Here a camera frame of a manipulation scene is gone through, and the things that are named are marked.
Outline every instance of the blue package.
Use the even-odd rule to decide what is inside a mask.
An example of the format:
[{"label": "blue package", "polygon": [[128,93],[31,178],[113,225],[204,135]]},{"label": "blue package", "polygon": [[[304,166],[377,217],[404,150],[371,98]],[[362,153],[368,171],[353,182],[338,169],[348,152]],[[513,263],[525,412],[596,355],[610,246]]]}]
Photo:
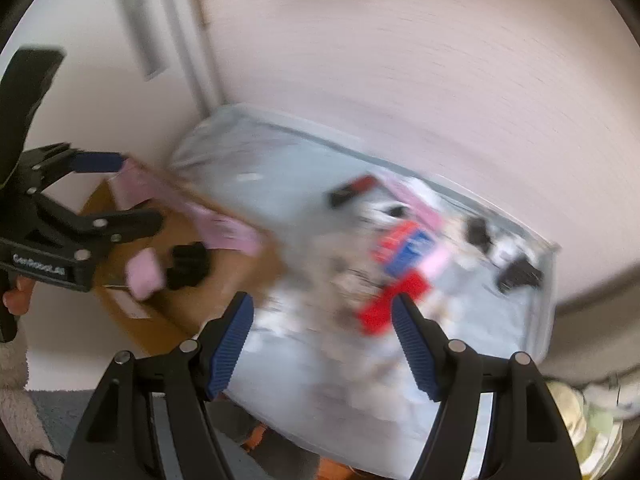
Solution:
[{"label": "blue package", "polygon": [[407,238],[396,256],[386,264],[385,272],[393,278],[401,278],[433,249],[435,243],[427,233],[417,230]]}]

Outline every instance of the human hand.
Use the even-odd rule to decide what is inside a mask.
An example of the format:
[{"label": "human hand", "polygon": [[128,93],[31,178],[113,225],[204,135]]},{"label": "human hand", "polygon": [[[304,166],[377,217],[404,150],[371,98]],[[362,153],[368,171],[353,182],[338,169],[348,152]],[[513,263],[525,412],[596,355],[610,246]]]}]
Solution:
[{"label": "human hand", "polygon": [[33,293],[35,284],[36,282],[30,278],[18,276],[16,287],[2,295],[4,306],[7,307],[9,312],[14,314],[14,316],[22,316],[29,310],[31,294]]}]

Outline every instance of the white sticker on box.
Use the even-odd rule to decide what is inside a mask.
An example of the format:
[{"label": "white sticker on box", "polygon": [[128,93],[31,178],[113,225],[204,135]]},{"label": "white sticker on box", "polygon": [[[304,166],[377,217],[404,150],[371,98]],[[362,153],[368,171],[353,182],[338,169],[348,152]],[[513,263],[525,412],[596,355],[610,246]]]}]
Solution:
[{"label": "white sticker on box", "polygon": [[149,319],[149,314],[145,309],[134,300],[126,290],[117,290],[114,288],[108,288],[107,292],[113,298],[120,309],[131,319]]}]

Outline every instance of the cardboard box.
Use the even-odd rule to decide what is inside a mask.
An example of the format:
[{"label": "cardboard box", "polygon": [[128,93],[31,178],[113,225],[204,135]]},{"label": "cardboard box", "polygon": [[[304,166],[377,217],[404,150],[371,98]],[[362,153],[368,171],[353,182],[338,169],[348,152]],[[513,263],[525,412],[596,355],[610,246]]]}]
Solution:
[{"label": "cardboard box", "polygon": [[[172,178],[171,185],[180,189],[189,200],[217,213],[238,218],[219,204],[188,189],[185,184],[175,184],[176,181]],[[162,230],[151,238],[116,245],[108,259],[98,266],[94,290],[118,325],[150,355],[168,352],[184,339],[198,333],[207,320],[222,315],[238,290],[249,293],[254,298],[255,306],[259,307],[271,285],[284,272],[273,235],[238,218],[262,235],[262,251],[257,257],[240,251],[213,250],[211,273],[199,286],[176,291],[163,290],[145,303],[136,303],[126,292],[107,289],[102,285],[114,278],[121,278],[125,263],[143,248],[153,247],[161,259],[168,261],[173,246],[200,240],[193,223],[185,215],[153,200],[145,206],[157,208],[164,214]],[[107,181],[104,181],[90,196],[82,212],[91,214],[114,209],[113,196]]]}]

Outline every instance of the silver bolt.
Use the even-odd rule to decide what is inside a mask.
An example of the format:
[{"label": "silver bolt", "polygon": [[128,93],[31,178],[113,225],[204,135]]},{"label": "silver bolt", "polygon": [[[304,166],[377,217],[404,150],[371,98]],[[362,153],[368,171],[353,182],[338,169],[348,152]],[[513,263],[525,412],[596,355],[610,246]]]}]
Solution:
[{"label": "silver bolt", "polygon": [[91,257],[91,251],[87,249],[78,249],[76,254],[74,254],[74,258],[77,262],[85,262]]},{"label": "silver bolt", "polygon": [[188,354],[198,349],[198,342],[195,339],[185,339],[180,343],[180,352]]},{"label": "silver bolt", "polygon": [[531,362],[531,357],[524,352],[518,352],[516,354],[516,362],[520,365],[528,365]]},{"label": "silver bolt", "polygon": [[116,363],[119,365],[123,365],[129,359],[131,359],[131,352],[129,352],[129,350],[121,350],[113,358],[113,360],[116,361]]},{"label": "silver bolt", "polygon": [[449,341],[449,350],[460,353],[466,350],[466,345],[460,339],[452,339]]}]

